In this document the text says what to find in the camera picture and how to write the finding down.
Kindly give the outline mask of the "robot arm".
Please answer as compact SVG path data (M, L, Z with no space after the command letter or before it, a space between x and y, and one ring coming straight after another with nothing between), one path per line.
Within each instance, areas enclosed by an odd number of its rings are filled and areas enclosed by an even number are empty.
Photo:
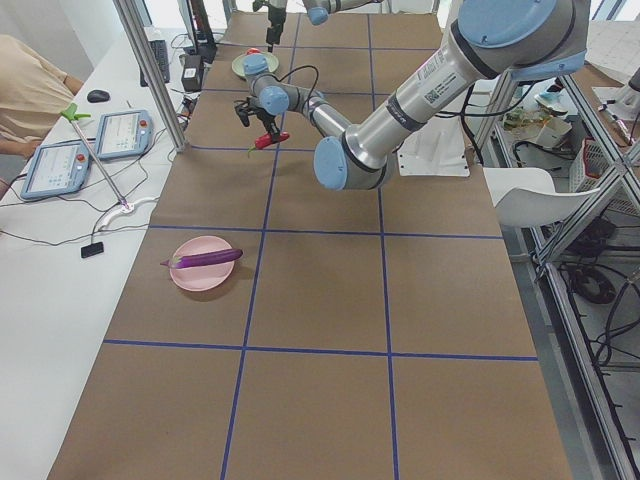
M246 55L249 95L234 109L243 125L251 116L263 123L268 145L284 139L276 116L303 115L322 135L313 160L319 183L331 190L376 189L390 175L389 156L477 81L505 71L541 81L581 69L589 13L587 1L465 1L443 46L359 124L319 91L279 81L264 54Z
M311 24L317 26L326 22L331 14L354 10L364 5L373 4L373 1L303 0L302 4ZM266 30L266 44L270 53L273 52L276 45L280 44L287 18L287 5L287 0L254 0L251 4L253 12L258 12L261 8L267 9L269 26Z

